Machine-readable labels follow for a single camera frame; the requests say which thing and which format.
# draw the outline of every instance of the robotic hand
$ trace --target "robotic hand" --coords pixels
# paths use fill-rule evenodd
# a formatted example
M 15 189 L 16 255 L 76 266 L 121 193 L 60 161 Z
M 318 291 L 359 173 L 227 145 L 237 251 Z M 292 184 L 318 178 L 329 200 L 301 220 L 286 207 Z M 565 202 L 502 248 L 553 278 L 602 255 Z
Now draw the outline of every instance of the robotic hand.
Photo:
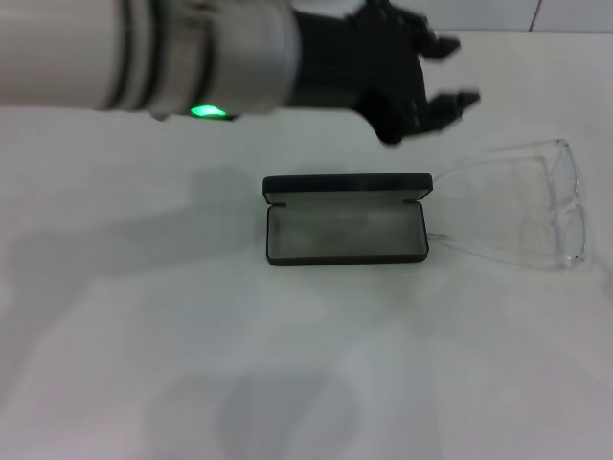
M 448 127 L 479 100 L 472 91 L 426 99 L 419 56 L 459 48 L 389 0 L 344 19 L 287 0 L 0 0 L 0 104 L 156 117 L 205 104 L 233 115 L 350 109 L 396 145 Z

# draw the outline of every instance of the green led light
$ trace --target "green led light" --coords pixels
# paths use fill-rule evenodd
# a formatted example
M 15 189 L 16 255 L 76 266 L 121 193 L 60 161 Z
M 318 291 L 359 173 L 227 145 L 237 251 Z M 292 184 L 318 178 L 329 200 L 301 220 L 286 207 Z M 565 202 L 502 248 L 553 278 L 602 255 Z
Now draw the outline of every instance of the green led light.
M 194 107 L 192 114 L 201 118 L 223 118 L 227 116 L 227 113 L 214 105 L 201 105 L 200 107 Z

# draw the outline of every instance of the white table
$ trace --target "white table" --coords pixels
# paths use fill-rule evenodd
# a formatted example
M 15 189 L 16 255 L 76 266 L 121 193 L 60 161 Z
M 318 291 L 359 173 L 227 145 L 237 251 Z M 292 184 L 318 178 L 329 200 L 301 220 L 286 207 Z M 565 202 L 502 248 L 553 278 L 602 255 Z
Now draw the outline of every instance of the white table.
M 613 451 L 613 35 L 461 34 L 444 136 L 0 112 L 0 458 L 601 460 Z M 278 269 L 261 180 L 439 171 L 564 137 L 596 262 Z

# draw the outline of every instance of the robotic arm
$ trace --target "robotic arm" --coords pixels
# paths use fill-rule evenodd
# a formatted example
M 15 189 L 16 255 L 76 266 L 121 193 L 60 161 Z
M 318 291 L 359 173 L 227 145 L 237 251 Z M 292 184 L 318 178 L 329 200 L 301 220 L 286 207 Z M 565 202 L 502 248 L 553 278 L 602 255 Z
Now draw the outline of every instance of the robotic arm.
M 345 19 L 287 0 L 0 0 L 0 104 L 189 115 L 349 109 L 384 144 L 448 127 L 476 92 L 427 101 L 419 56 L 460 48 L 367 0 Z

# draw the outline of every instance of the eyeglasses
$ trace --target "eyeglasses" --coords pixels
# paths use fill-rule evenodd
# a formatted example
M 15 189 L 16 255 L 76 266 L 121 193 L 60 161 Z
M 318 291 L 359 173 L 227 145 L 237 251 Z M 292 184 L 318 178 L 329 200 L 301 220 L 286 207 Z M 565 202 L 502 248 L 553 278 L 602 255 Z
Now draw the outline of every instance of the eyeglasses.
M 439 174 L 427 198 L 429 239 L 539 269 L 586 260 L 579 170 L 568 143 L 493 149 Z

